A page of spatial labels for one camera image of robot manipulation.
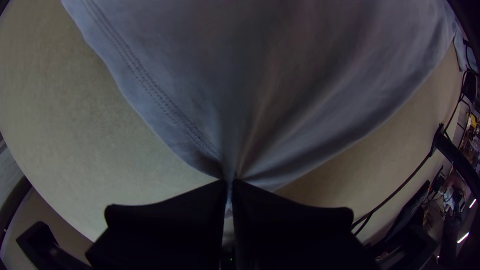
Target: black cable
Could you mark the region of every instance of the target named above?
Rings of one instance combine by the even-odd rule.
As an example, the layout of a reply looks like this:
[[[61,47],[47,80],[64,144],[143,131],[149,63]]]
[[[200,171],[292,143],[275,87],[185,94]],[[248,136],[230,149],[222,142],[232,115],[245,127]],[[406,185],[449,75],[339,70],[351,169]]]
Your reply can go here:
[[[382,208],[384,205],[386,205],[393,197],[395,197],[395,195],[397,195],[414,178],[414,176],[420,171],[420,169],[425,165],[425,163],[427,163],[427,160],[429,160],[429,158],[430,158],[430,155],[428,154],[420,163],[420,165],[418,165],[415,171],[413,171],[413,173],[410,174],[410,176],[403,182],[403,184],[401,184],[401,186],[399,186],[395,190],[395,192],[393,192],[390,196],[388,196],[388,198],[386,198],[382,203],[380,203],[380,205],[375,207],[375,209],[373,209],[370,213],[364,215],[362,218],[360,218],[355,223],[353,223],[353,225],[351,226],[351,229],[352,230],[355,229],[361,222],[365,221],[360,227],[360,229],[356,231],[356,234],[358,235],[360,231],[363,228],[365,228],[365,226],[367,225],[367,222],[372,218],[373,214],[377,212],[380,208]]]
[[[472,72],[473,74],[475,74],[475,72],[473,72],[472,70],[467,70],[463,73],[463,76],[461,78],[461,88],[463,90],[463,87],[464,87],[464,83],[465,83],[465,78],[467,76],[467,73],[468,72]],[[454,118],[454,115],[455,113],[457,112],[457,109],[459,107],[459,104],[460,102],[462,102],[463,98],[465,97],[465,94],[462,92],[460,94],[460,97],[458,99],[458,102],[456,104],[456,107],[455,107],[455,110],[453,111],[452,115],[450,116],[450,119],[448,120],[448,124],[445,126],[445,129],[444,129],[444,134],[447,136],[447,138],[452,141],[449,137],[449,135],[447,134],[447,129],[449,128],[450,126],[450,123],[452,122],[452,119]],[[399,186],[395,192],[393,192],[388,198],[386,198],[382,203],[380,203],[380,205],[378,205],[377,207],[375,207],[375,209],[373,209],[372,211],[370,211],[368,214],[364,215],[362,218],[360,218],[359,220],[355,221],[353,223],[353,225],[350,227],[350,229],[353,231],[360,223],[362,223],[363,221],[365,221],[361,227],[355,232],[354,236],[357,236],[364,228],[365,226],[367,226],[367,223],[370,221],[370,219],[372,218],[372,216],[374,215],[375,212],[377,212],[380,208],[382,208],[384,205],[386,205],[393,197],[395,197],[414,177],[415,175],[420,171],[420,169],[425,165],[425,163],[427,163],[427,160],[429,160],[430,158],[430,153],[422,160],[422,162],[420,163],[420,165],[418,165],[418,167],[413,171],[412,174],[410,174],[410,176],[403,182],[403,184],[401,184],[401,186]]]
[[[471,72],[471,71],[470,70],[465,71],[463,73],[462,77],[461,77],[461,89],[462,90],[464,89],[465,78],[467,77],[468,72]],[[445,133],[447,133],[447,130],[449,129],[450,123],[452,123],[452,119],[454,118],[454,115],[457,112],[457,109],[459,108],[460,102],[464,99],[464,97],[465,97],[465,94],[462,91],[462,93],[460,93],[460,98],[458,98],[458,102],[456,103],[455,110],[453,110],[453,113],[451,114],[450,119],[448,120],[448,123],[445,126],[445,129],[444,129]]]
[[[356,237],[357,235],[359,235],[359,233],[365,228],[365,226],[367,226],[367,223],[370,221],[370,219],[372,218],[373,215],[374,215],[374,213],[371,213],[371,214],[368,215],[368,218],[361,225],[361,227],[353,234],[353,236]]]

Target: clothing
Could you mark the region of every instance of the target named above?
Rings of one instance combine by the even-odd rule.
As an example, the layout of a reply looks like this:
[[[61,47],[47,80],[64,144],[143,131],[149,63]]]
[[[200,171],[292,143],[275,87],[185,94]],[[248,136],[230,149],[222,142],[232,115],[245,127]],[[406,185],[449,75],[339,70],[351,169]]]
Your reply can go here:
[[[63,0],[186,163],[275,191],[384,124],[443,59],[439,0]]]

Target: desk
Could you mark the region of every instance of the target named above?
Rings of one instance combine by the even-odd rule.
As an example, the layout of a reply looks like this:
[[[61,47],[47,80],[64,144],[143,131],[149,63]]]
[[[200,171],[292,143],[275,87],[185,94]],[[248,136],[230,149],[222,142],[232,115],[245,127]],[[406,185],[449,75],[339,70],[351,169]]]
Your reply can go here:
[[[18,165],[52,208],[92,241],[107,227],[109,204],[160,202],[214,181],[148,129],[58,0],[11,1],[0,17],[0,82],[0,129]],[[460,84],[451,47],[386,125],[278,193],[318,207],[350,207],[357,218],[366,214],[429,152]],[[360,239],[392,222],[441,158],[434,156],[376,213]]]

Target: stitched seam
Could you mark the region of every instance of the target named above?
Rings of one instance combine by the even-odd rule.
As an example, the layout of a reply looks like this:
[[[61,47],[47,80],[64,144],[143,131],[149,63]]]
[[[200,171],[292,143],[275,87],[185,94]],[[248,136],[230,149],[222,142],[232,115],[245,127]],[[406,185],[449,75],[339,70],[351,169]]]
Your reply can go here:
[[[90,3],[85,2],[85,1],[82,1],[83,4],[85,5],[86,7],[86,10],[90,13],[90,15],[92,16],[92,12],[93,13],[97,13],[95,12],[95,8],[90,5]],[[112,31],[115,31],[111,26],[108,27],[108,25],[106,25],[106,23],[104,21],[102,21],[102,19],[100,18],[100,15],[103,17],[104,20],[107,20],[105,18],[105,16],[103,14],[96,14],[97,15],[97,22],[98,22],[98,25],[100,26],[100,29],[102,29],[102,31],[104,32],[105,36],[108,38],[108,40],[115,46],[115,49],[117,50],[117,52],[120,54],[120,56],[124,59],[124,61],[127,63],[127,66],[128,68],[130,69],[130,71],[132,72],[132,74],[134,75],[135,79],[140,82],[140,84],[143,86],[143,88],[146,90],[146,92],[153,98],[153,100],[155,101],[155,103],[157,103],[159,105],[159,107],[162,109],[162,111],[175,123],[177,124],[183,131],[184,133],[189,137],[189,139],[195,143],[195,145],[197,145],[197,147],[200,148],[200,150],[204,153],[204,154],[207,154],[208,156],[212,157],[212,158],[215,158],[214,155],[216,155],[216,158],[218,158],[219,154],[217,151],[215,151],[212,146],[211,146],[211,142],[209,142],[206,138],[204,138],[200,131],[190,122],[190,120],[184,116],[184,115],[179,115],[179,113],[181,114],[181,111],[178,110],[178,108],[175,106],[175,104],[167,97],[163,97],[161,95],[159,95],[157,92],[155,92],[155,88],[157,88],[159,91],[162,92],[162,94],[165,95],[165,93],[163,93],[163,91],[158,87],[158,85],[156,85],[156,83],[153,82],[153,86],[152,86],[152,78],[150,77],[150,75],[145,71],[145,68],[142,66],[142,64],[140,63],[140,61],[135,57],[135,55],[133,54],[132,50],[130,49],[130,47],[128,47],[127,44],[125,44],[125,41],[122,40],[122,38],[117,34],[115,34],[114,32]],[[173,107],[175,107],[179,112],[175,112],[166,102],[168,101],[169,103],[171,103],[171,105]],[[184,126],[183,123],[179,123],[173,116],[172,114],[176,115],[178,118],[180,119],[185,119],[187,121],[187,123],[190,125],[190,127],[188,126]]]

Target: wire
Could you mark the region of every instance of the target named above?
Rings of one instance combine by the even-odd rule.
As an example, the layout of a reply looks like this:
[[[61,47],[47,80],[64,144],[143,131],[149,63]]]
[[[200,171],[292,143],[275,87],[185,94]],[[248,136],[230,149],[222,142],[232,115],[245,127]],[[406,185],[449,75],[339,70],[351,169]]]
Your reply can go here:
[[[453,110],[453,113],[451,114],[450,116],[450,119],[448,120],[448,123],[446,124],[445,126],[445,133],[447,133],[447,130],[449,129],[449,126],[450,124],[452,123],[452,119],[454,118],[455,116],[455,113],[457,112],[457,109],[459,108],[459,105],[460,105],[460,102],[464,99],[465,97],[465,94],[463,93],[463,89],[464,89],[464,83],[465,83],[465,78],[467,77],[467,73],[469,72],[472,72],[471,70],[467,70],[463,73],[463,75],[461,76],[461,90],[462,90],[462,93],[460,93],[460,97],[458,98],[458,102],[456,103],[456,107],[455,107],[455,110]]]
[[[365,228],[365,226],[367,226],[367,223],[370,221],[370,219],[372,218],[374,214],[371,213],[368,215],[368,218],[365,220],[365,222],[361,225],[361,227],[353,234],[353,236],[357,236],[359,235],[359,233]]]
[[[463,90],[464,88],[464,83],[465,83],[465,78],[467,76],[467,73],[473,73],[474,75],[476,75],[475,72],[473,72],[472,70],[468,69],[467,71],[465,71],[462,75],[462,78],[461,78],[461,89]],[[449,135],[447,134],[447,129],[449,128],[450,126],[450,123],[452,122],[452,119],[454,118],[454,115],[455,113],[457,112],[457,109],[459,107],[459,104],[460,102],[462,102],[463,98],[465,97],[465,94],[462,92],[460,94],[460,97],[458,99],[458,102],[456,104],[456,107],[455,107],[455,110],[453,111],[452,115],[450,116],[450,119],[448,120],[448,123],[446,124],[445,126],[445,129],[444,129],[444,134],[446,135],[446,137],[452,141],[449,137]],[[353,231],[360,223],[363,222],[363,224],[361,225],[361,227],[355,232],[354,236],[357,236],[364,228],[365,226],[367,226],[367,223],[370,221],[370,219],[372,218],[372,216],[375,214],[375,212],[377,212],[380,208],[382,208],[384,205],[386,205],[393,197],[395,197],[414,177],[415,175],[417,175],[417,173],[420,171],[420,169],[425,165],[425,163],[427,163],[427,160],[429,160],[430,158],[430,153],[422,160],[422,162],[420,163],[420,165],[418,165],[418,167],[412,172],[412,174],[410,174],[410,176],[403,182],[403,184],[401,184],[401,186],[399,186],[395,192],[393,192],[388,198],[386,198],[382,203],[380,203],[380,205],[378,205],[377,207],[375,207],[375,209],[373,209],[372,211],[370,211],[368,214],[364,215],[362,218],[360,218],[359,220],[355,221],[355,223],[352,224],[352,226],[350,227],[350,229]],[[435,202],[438,202],[441,198],[443,198],[443,196],[441,196],[440,198],[436,199]]]
[[[395,192],[393,192],[390,196],[388,196],[388,198],[386,198],[382,203],[380,203],[380,205],[375,207],[375,209],[373,209],[370,213],[364,215],[362,218],[360,218],[355,223],[353,223],[353,225],[351,226],[352,230],[355,229],[361,222],[365,221],[362,224],[362,226],[355,232],[355,235],[358,235],[363,230],[363,228],[365,228],[365,226],[370,221],[370,219],[372,218],[375,212],[377,212],[380,208],[386,205],[393,197],[395,197],[395,195],[397,195],[414,178],[414,176],[420,171],[420,169],[425,165],[425,163],[427,163],[427,160],[429,160],[429,158],[430,158],[430,155],[428,154],[420,163],[420,165],[418,165],[418,167],[412,172],[412,174],[410,174],[410,176],[403,182],[403,184],[401,184],[401,186],[399,186],[395,190]]]

